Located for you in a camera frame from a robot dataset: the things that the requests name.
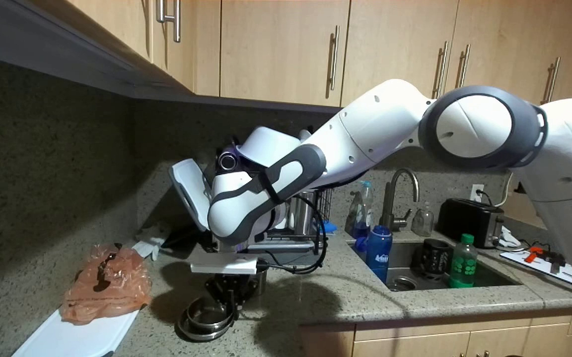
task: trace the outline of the blue bottle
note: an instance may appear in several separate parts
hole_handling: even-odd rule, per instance
[[[385,225],[372,227],[366,239],[366,263],[385,283],[391,251],[391,231]]]

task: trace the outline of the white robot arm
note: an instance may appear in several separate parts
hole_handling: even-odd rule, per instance
[[[391,79],[308,138],[256,128],[221,154],[213,184],[191,158],[173,178],[195,221],[236,245],[278,223],[296,192],[350,182],[407,144],[467,170],[513,168],[572,259],[572,98],[534,106],[497,87],[463,87],[433,100]]]

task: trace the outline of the mug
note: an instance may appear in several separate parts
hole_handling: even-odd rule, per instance
[[[441,239],[423,239],[423,245],[411,253],[411,269],[429,277],[449,271],[453,247]]]

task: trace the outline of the granite countertop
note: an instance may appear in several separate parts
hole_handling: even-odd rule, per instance
[[[419,239],[411,231],[395,241]],[[310,275],[268,269],[266,289],[244,303],[240,319],[217,340],[189,342],[177,336],[175,317],[203,289],[189,263],[161,255],[151,263],[153,303],[131,325],[115,354],[302,354],[298,327],[306,323],[372,323],[397,319],[465,319],[481,315],[572,311],[572,289],[479,255],[481,261],[520,285],[473,289],[389,291],[338,233],[328,241],[324,267]]]

